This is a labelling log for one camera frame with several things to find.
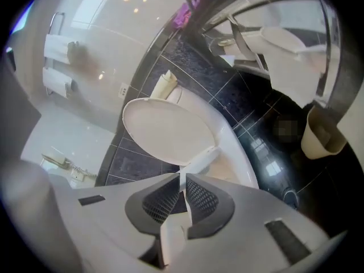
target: towel rack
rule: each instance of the towel rack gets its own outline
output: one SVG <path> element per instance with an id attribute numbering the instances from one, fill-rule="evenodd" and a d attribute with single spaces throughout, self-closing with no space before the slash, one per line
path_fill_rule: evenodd
<path id="1" fill-rule="evenodd" d="M 57 15 L 61 15 L 62 16 L 62 21 L 61 21 L 61 26 L 62 26 L 65 13 L 64 12 L 56 12 L 56 13 L 54 13 L 53 14 L 53 17 L 52 17 L 52 20 L 51 20 L 51 24 L 49 25 L 48 34 L 51 33 L 52 25 L 53 25 L 53 22 L 54 22 L 55 17 Z M 44 67 L 47 68 L 47 58 L 46 57 L 44 57 Z M 47 93 L 47 96 L 49 96 L 49 95 L 51 95 L 53 93 L 53 91 L 49 92 L 47 87 L 45 88 L 45 92 Z"/>

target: toilet seat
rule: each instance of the toilet seat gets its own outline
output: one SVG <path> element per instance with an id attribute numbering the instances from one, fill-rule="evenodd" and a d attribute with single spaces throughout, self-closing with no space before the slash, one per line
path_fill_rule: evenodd
<path id="1" fill-rule="evenodd" d="M 212 132 L 198 115 L 166 100 L 131 100 L 124 107 L 123 123 L 143 150 L 174 165 L 187 166 L 216 145 Z"/>

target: toilet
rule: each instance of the toilet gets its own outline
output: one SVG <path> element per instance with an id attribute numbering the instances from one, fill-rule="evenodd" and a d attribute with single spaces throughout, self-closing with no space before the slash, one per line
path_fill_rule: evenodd
<path id="1" fill-rule="evenodd" d="M 126 104 L 123 122 L 133 140 L 153 157 L 232 183 L 259 188 L 253 168 L 226 119 L 191 91 L 177 85 L 168 97 Z"/>

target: pink cloth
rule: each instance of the pink cloth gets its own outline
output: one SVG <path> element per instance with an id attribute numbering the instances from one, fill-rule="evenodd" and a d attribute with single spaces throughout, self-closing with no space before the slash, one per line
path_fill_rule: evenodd
<path id="1" fill-rule="evenodd" d="M 193 8 L 196 8 L 201 0 L 192 0 Z M 173 26 L 178 29 L 182 28 L 187 24 L 189 18 L 191 17 L 191 11 L 188 8 L 187 3 L 183 3 L 181 8 L 177 11 L 177 15 L 173 20 Z"/>

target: towel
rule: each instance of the towel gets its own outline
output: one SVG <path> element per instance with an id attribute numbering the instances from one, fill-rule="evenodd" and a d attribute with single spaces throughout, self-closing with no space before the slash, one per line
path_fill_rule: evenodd
<path id="1" fill-rule="evenodd" d="M 72 78 L 52 68 L 43 68 L 43 85 L 64 98 L 68 98 Z"/>
<path id="2" fill-rule="evenodd" d="M 47 34 L 44 56 L 69 65 L 77 56 L 77 47 L 78 41 L 61 35 Z"/>

